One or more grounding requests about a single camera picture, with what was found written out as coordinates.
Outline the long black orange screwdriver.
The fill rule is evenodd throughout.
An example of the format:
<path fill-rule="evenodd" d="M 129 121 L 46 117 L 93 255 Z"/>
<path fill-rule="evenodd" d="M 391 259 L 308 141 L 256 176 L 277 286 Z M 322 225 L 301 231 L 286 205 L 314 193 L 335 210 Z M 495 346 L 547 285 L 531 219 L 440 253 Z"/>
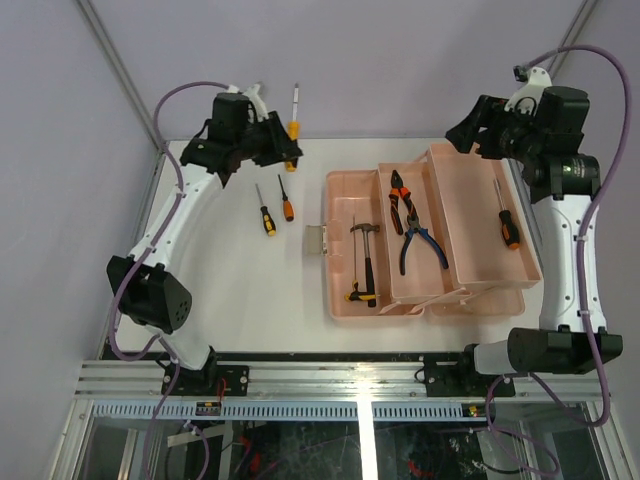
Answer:
<path fill-rule="evenodd" d="M 497 178 L 494 179 L 494 188 L 500 206 L 498 217 L 501 223 L 501 235 L 503 241 L 507 248 L 517 250 L 520 247 L 520 232 L 513 220 L 511 211 L 506 208 L 501 185 Z"/>

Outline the pink plastic tool box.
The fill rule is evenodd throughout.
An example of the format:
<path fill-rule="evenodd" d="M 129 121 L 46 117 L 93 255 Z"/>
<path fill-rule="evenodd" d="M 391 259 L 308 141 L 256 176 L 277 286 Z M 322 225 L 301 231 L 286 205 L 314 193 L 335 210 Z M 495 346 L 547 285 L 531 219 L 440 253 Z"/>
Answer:
<path fill-rule="evenodd" d="M 307 248 L 325 260 L 327 307 L 337 322 L 379 324 L 433 313 L 511 317 L 542 274 L 527 239 L 506 247 L 494 179 L 506 208 L 522 218 L 508 165 L 447 144 L 418 159 L 326 177 L 323 222 L 308 228 Z M 353 240 L 359 289 L 366 290 L 363 235 L 353 224 L 379 225 L 369 234 L 377 306 L 347 302 L 352 291 Z"/>

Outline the claw hammer black handle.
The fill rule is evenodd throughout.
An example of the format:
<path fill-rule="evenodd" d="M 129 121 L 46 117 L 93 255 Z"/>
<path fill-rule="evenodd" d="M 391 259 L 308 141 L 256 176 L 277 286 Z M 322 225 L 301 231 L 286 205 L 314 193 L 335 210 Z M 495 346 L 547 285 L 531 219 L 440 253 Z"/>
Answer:
<path fill-rule="evenodd" d="M 371 296 L 371 300 L 366 302 L 369 308 L 375 308 L 377 306 L 377 295 L 375 289 L 375 279 L 373 272 L 372 259 L 370 254 L 370 246 L 369 246 L 369 234 L 370 233 L 378 233 L 380 231 L 379 225 L 373 225 L 371 223 L 354 223 L 351 227 L 350 231 L 355 233 L 356 231 L 361 231 L 363 235 L 363 249 L 364 249 L 364 268 L 365 268 L 365 282 L 366 282 L 366 290 L 363 292 L 367 292 Z"/>

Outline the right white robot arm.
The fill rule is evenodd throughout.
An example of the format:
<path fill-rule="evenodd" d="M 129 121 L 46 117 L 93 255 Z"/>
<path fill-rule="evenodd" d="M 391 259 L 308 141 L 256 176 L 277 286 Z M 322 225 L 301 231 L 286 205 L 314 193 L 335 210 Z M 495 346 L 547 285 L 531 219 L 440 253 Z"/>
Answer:
<path fill-rule="evenodd" d="M 543 88 L 510 104 L 482 95 L 445 134 L 459 153 L 522 164 L 531 208 L 541 234 L 544 277 L 538 327 L 514 328 L 508 337 L 469 347 L 473 360 L 456 369 L 458 387 L 478 394 L 492 375 L 603 373 L 619 357 L 623 339 L 609 332 L 598 301 L 595 259 L 597 159 L 580 153 L 590 108 L 586 92 Z"/>

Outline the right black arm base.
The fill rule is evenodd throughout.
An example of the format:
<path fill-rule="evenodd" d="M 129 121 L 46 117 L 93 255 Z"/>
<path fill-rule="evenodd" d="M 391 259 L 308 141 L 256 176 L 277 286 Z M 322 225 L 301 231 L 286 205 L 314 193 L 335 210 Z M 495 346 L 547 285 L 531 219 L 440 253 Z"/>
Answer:
<path fill-rule="evenodd" d="M 503 374 L 514 373 L 507 352 L 507 341 L 470 344 L 463 351 L 427 354 L 414 380 L 433 398 L 485 398 L 491 384 Z"/>

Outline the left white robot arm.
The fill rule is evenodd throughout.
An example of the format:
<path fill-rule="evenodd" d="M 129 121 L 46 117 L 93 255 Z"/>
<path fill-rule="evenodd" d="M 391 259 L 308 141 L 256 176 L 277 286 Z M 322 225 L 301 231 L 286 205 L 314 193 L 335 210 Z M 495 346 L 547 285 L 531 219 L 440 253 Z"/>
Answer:
<path fill-rule="evenodd" d="M 170 356 L 166 393 L 241 392 L 233 385 L 233 370 L 219 367 L 214 348 L 190 319 L 193 297 L 178 279 L 177 267 L 206 206 L 243 161 L 268 167 L 302 155 L 278 113 L 267 109 L 260 89 L 258 84 L 244 91 L 229 86 L 215 96 L 211 116 L 171 160 L 176 181 L 158 217 L 129 254 L 112 257 L 106 268 L 112 312 L 147 330 Z"/>

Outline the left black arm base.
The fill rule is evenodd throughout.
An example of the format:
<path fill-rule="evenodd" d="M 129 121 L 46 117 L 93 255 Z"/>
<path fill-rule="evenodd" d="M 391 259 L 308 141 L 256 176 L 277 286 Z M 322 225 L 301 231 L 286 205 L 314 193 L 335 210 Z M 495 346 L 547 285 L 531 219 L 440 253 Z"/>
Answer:
<path fill-rule="evenodd" d="M 247 365 L 221 365 L 218 354 L 210 349 L 200 370 L 180 368 L 170 395 L 178 396 L 246 396 L 250 368 Z"/>

